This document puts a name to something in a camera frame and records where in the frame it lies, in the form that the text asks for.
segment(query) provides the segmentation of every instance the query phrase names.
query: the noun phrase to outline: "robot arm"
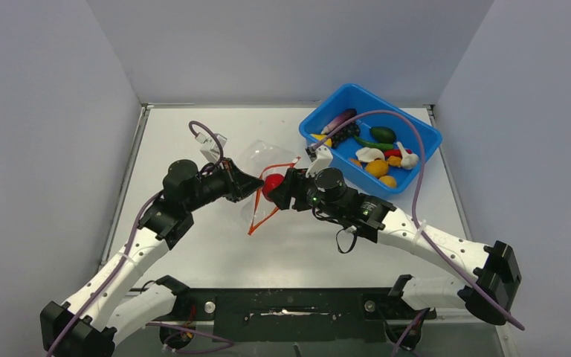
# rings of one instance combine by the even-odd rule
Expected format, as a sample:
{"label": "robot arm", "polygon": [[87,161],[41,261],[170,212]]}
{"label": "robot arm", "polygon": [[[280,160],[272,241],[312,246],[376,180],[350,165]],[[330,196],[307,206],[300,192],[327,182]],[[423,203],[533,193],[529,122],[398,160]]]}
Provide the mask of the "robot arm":
{"label": "robot arm", "polygon": [[[267,193],[279,209],[312,210],[323,221],[342,226],[356,237],[391,245],[426,260],[449,272],[451,278],[417,279],[410,275],[398,279],[390,294],[400,297],[413,309],[425,307],[465,308],[477,318],[503,325],[505,316],[474,289],[465,285],[417,229],[411,216],[400,208],[374,196],[347,187],[340,170],[326,168],[317,175],[304,169],[289,169],[282,184]],[[509,311],[521,282],[513,249],[500,241],[493,247],[447,234],[422,222],[437,246],[485,291]]]}
{"label": "robot arm", "polygon": [[[313,210],[317,218],[323,214],[325,216],[321,220],[337,223],[357,237],[408,251],[451,274],[443,279],[399,277],[389,296],[401,298],[412,309],[464,307],[490,324],[505,323],[504,317],[472,288],[465,286],[457,273],[421,239],[421,232],[409,215],[389,202],[347,187],[340,170],[324,166],[315,162],[311,172],[289,169],[282,184],[267,193],[268,197],[281,210]],[[188,290],[171,277],[159,280],[156,286],[139,297],[121,305],[120,302],[143,273],[186,234],[193,225],[193,211],[221,197],[238,202],[262,185],[263,181],[244,174],[230,159],[222,160],[206,175],[200,173],[192,161],[173,163],[163,180],[162,195],[154,200],[139,221],[140,230],[132,242],[129,256],[125,257],[126,263],[102,295],[78,316],[54,355],[110,356],[114,346],[125,337],[149,321],[169,313],[178,302],[177,297]],[[424,222],[421,228],[464,271],[475,277],[477,284],[498,304],[510,309],[521,277],[513,250],[507,244],[496,242],[490,247],[469,242]],[[122,257],[124,252],[118,252],[63,304],[51,302],[43,309],[41,328],[46,350],[87,303],[92,292],[106,282]]]}
{"label": "robot arm", "polygon": [[179,160],[170,165],[163,180],[162,194],[154,199],[139,221],[139,231],[129,255],[119,251],[78,292],[62,304],[49,303],[41,312],[40,322],[45,350],[120,264],[99,297],[77,316],[72,328],[54,351],[56,357],[110,356],[114,346],[136,328],[169,312],[175,295],[186,289],[177,281],[157,282],[166,288],[148,290],[142,297],[119,306],[126,293],[152,264],[161,259],[193,225],[192,212],[224,197],[238,202],[261,188],[263,181],[244,174],[228,158],[208,174],[199,173],[193,161]]}

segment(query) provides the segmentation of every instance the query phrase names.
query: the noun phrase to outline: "white wall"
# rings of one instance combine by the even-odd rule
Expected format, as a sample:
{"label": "white wall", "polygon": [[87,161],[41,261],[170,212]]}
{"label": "white wall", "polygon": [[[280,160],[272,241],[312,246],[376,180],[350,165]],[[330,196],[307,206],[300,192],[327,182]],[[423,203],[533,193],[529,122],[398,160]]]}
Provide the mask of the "white wall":
{"label": "white wall", "polygon": [[434,103],[493,0],[88,0],[142,102]]}
{"label": "white wall", "polygon": [[571,1],[496,0],[436,105],[474,238],[510,242],[522,356],[571,356]]}
{"label": "white wall", "polygon": [[0,356],[94,273],[138,110],[84,0],[0,0]]}

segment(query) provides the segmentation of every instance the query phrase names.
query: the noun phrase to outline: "toy fruit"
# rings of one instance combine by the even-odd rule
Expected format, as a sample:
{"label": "toy fruit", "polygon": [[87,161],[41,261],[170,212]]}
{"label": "toy fruit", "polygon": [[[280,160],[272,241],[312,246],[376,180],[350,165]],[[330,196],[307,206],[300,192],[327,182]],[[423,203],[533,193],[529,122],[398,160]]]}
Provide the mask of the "toy fruit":
{"label": "toy fruit", "polygon": [[338,115],[336,118],[334,118],[334,120],[330,121],[329,124],[327,124],[323,128],[323,131],[321,131],[320,133],[321,134],[329,134],[333,129],[338,128],[338,126],[341,125],[342,123],[344,123],[345,121],[355,117],[356,114],[357,114],[357,112],[355,111],[355,109],[345,110],[340,115]]}
{"label": "toy fruit", "polygon": [[383,184],[387,185],[390,188],[397,188],[397,181],[392,176],[382,176],[380,178]]}
{"label": "toy fruit", "polygon": [[401,167],[401,158],[399,156],[389,156],[386,162],[388,166]]}
{"label": "toy fruit", "polygon": [[374,160],[384,160],[384,153],[380,149],[363,147],[355,152],[355,157],[362,162],[371,162]]}
{"label": "toy fruit", "polygon": [[350,158],[349,161],[351,161],[355,166],[362,168],[362,164],[360,163],[360,161],[354,158]]}
{"label": "toy fruit", "polygon": [[266,176],[264,180],[264,185],[262,187],[262,195],[266,200],[272,202],[272,200],[268,197],[268,194],[272,192],[272,190],[277,188],[277,186],[279,186],[281,182],[283,182],[283,179],[284,177],[280,173],[272,173]]}
{"label": "toy fruit", "polygon": [[383,126],[374,126],[369,129],[371,136],[379,143],[392,144],[397,140],[397,135],[392,129]]}
{"label": "toy fruit", "polygon": [[397,147],[401,151],[401,167],[409,170],[414,169],[419,163],[419,156],[417,154],[409,154],[399,141],[397,142]]}
{"label": "toy fruit", "polygon": [[[408,152],[409,154],[413,153],[412,151],[410,151],[410,149],[406,149],[406,152]],[[401,158],[401,151],[399,149],[384,151],[384,157],[387,158],[389,156],[398,156],[399,158]]]}
{"label": "toy fruit", "polygon": [[[323,140],[326,136],[327,135],[312,134],[312,137],[318,141]],[[332,147],[332,139],[327,139],[327,141],[325,141],[325,145]]]}
{"label": "toy fruit", "polygon": [[388,173],[388,163],[384,160],[375,160],[367,164],[364,168],[371,175],[375,176],[377,179]]}
{"label": "toy fruit", "polygon": [[363,147],[372,147],[374,149],[380,149],[381,151],[387,151],[395,148],[395,146],[393,146],[392,144],[374,143],[372,141],[366,141],[357,135],[355,135],[353,138],[358,142],[358,144],[362,145]]}
{"label": "toy fruit", "polygon": [[336,149],[340,143],[345,141],[348,138],[351,138],[354,135],[360,135],[360,127],[357,123],[349,123],[343,129],[338,130],[337,133],[332,135],[333,145],[332,148]]}

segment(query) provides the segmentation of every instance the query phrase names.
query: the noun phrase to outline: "blue container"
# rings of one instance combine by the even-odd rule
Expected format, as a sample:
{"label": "blue container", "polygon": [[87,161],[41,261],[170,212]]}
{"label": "blue container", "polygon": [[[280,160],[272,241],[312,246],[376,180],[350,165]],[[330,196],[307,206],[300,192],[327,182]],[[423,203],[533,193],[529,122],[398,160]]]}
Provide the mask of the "blue container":
{"label": "blue container", "polygon": [[[425,148],[425,160],[427,161],[436,148],[441,144],[441,133],[412,115],[403,112],[399,108],[387,103],[381,98],[370,93],[366,89],[355,84],[345,84],[341,86],[331,97],[323,102],[316,110],[314,110],[299,125],[299,132],[307,140],[307,144],[317,142],[312,134],[320,134],[323,127],[336,118],[340,113],[349,108],[354,108],[358,114],[377,109],[386,109],[404,115],[410,120],[419,131]],[[367,141],[375,141],[370,133],[369,128],[372,126],[385,126],[391,128],[397,134],[397,140],[404,144],[406,149],[411,149],[415,154],[419,155],[419,147],[417,139],[410,130],[408,125],[400,118],[394,115],[369,115],[358,121],[360,125],[360,137]],[[349,180],[359,188],[370,195],[388,198],[393,194],[397,194],[406,190],[406,187],[417,176],[420,165],[412,170],[404,170],[402,168],[391,167],[389,175],[397,181],[397,188],[391,188],[381,183],[374,176],[370,175],[360,167],[355,166],[349,158],[355,158],[355,151],[362,148],[353,138],[349,138],[342,142],[337,149],[332,149],[334,160],[332,166],[340,169],[345,179]]]}

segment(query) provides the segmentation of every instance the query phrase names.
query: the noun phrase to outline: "red object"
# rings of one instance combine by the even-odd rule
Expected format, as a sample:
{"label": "red object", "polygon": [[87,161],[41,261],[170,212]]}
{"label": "red object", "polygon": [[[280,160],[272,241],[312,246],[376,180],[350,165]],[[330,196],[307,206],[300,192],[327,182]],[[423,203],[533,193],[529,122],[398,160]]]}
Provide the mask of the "red object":
{"label": "red object", "polygon": [[277,186],[283,182],[283,179],[284,177],[280,173],[272,173],[266,176],[264,180],[264,186],[262,187],[262,195],[264,195],[264,198],[269,202],[272,202],[272,200],[268,198],[268,194],[277,188]]}
{"label": "red object", "polygon": [[[408,152],[409,154],[413,153],[412,150],[408,150],[408,149],[406,149],[406,152]],[[397,156],[397,157],[401,158],[401,151],[399,151],[399,149],[392,149],[392,150],[384,151],[384,157],[387,158],[389,156]]]}

